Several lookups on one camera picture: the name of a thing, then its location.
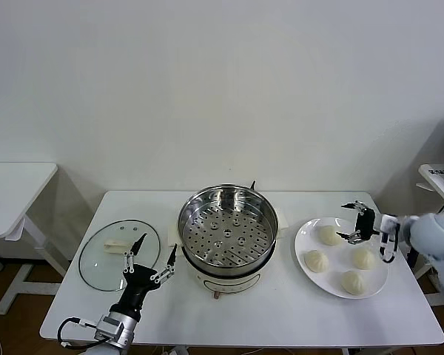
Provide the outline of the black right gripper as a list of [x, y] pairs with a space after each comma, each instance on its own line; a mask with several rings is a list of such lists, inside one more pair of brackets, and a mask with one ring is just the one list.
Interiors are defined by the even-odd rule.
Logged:
[[363, 240], [370, 240], [376, 234], [374, 230], [375, 212], [373, 209], [367, 209], [366, 204], [356, 200], [341, 206], [344, 209], [352, 209], [357, 212], [355, 231], [351, 234], [336, 232], [336, 234], [347, 243], [356, 245], [362, 243]]

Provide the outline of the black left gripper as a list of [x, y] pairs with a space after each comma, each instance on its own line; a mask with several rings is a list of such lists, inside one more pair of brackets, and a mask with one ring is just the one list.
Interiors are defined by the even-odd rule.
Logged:
[[119, 301], [110, 307], [110, 312], [126, 315], [134, 320], [141, 319], [141, 309], [148, 292], [160, 288], [175, 273], [175, 261], [178, 245], [175, 244], [166, 262], [165, 269], [156, 271], [146, 266], [134, 265], [134, 256], [140, 251], [147, 233], [141, 235], [130, 248], [124, 252], [124, 279], [127, 286]]

